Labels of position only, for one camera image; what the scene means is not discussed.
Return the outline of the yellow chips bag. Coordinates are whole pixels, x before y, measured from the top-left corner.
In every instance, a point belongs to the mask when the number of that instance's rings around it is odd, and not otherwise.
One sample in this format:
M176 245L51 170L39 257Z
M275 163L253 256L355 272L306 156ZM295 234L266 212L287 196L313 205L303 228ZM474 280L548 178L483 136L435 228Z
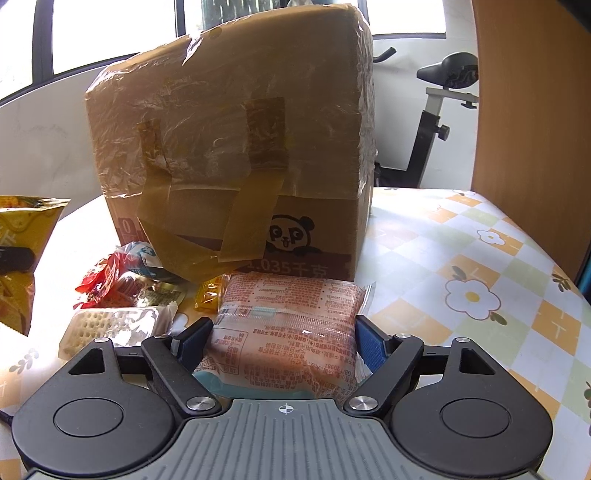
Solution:
M1 323L28 335L34 271L67 199L3 195L0 211Z

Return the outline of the cracker packet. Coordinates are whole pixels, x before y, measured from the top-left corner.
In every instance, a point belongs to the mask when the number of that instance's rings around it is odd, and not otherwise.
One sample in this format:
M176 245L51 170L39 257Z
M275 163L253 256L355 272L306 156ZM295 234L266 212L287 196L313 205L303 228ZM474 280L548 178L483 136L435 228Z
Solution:
M90 342L104 338L115 347L139 346L148 337L166 333L177 309L175 301L149 307L79 309L59 343L58 357L69 360Z

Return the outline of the checkered floral bed sheet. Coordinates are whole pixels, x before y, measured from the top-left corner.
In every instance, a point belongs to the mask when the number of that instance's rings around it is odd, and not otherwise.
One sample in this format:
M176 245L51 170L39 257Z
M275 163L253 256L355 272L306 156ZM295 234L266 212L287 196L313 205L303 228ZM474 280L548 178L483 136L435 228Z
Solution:
M103 198L56 225L35 272L28 335L1 331L1 408L16 411L59 367L76 286L118 238ZM356 282L370 319L428 344L476 341L553 419L547 479L590 475L590 306L503 211L470 191L378 188Z

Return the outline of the black exercise bike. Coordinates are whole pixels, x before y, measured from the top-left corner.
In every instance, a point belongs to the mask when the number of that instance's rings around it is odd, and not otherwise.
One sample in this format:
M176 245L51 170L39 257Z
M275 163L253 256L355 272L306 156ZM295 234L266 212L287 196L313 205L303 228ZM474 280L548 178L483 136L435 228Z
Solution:
M446 141L450 127L441 124L445 99L460 101L467 109L476 110L479 97L462 93L479 80L478 57L469 52L457 52L441 62L420 68L417 78L436 85L426 89L427 102L422 111L413 149L406 170L382 166L375 162L375 187L419 188L436 138Z

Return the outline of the brown cardboard box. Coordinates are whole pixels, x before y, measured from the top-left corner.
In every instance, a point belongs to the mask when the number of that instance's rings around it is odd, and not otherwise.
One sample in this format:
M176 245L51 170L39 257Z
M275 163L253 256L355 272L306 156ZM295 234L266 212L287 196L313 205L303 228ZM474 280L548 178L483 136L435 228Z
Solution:
M349 4L280 8L114 63L85 95L122 243L192 282L352 280L375 158L373 39Z

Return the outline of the orange noodle packet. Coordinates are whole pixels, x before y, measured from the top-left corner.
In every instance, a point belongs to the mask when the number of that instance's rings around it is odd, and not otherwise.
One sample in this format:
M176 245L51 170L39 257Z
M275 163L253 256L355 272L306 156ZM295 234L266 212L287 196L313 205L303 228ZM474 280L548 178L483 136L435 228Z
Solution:
M358 385L356 316L372 292L341 280L232 275L193 375L225 399L342 404Z

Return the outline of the red snack packet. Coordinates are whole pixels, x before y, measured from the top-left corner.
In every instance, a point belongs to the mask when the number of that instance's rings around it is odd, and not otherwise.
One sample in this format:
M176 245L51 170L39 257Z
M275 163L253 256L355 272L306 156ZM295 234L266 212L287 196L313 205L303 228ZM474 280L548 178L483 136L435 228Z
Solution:
M128 295L118 293L116 282L127 271L127 255L115 251L96 263L75 288L79 298L74 309L133 307L134 301Z

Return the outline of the black window frame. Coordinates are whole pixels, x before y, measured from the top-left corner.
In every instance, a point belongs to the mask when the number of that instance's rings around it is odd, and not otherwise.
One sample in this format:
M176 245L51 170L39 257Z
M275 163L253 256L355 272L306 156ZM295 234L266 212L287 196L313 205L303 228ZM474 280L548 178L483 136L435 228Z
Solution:
M4 1L1 96L280 7L280 1Z

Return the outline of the gold snack packet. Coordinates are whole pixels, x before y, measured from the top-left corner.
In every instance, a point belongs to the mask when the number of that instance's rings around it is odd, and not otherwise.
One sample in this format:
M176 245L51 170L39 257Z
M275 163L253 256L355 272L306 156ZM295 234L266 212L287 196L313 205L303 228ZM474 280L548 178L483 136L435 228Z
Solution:
M180 305L185 298L185 290L178 285L156 282L144 287L136 296L134 302L136 307L167 306L172 302Z

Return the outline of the wooden wardrobe panel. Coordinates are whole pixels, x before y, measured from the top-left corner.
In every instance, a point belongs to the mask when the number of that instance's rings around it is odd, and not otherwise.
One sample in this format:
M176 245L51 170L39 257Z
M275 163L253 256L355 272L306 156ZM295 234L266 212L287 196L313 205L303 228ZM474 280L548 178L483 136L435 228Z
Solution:
M590 248L590 32L559 1L476 1L472 187L576 279Z

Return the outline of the blue white snack packet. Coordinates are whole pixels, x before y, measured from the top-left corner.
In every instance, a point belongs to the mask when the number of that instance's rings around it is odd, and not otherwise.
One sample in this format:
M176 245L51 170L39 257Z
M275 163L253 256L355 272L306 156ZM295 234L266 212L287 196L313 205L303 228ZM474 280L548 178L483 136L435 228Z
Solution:
M117 252L123 257L123 266L127 271L172 284L183 282L178 275L166 270L150 243L133 241L119 246Z

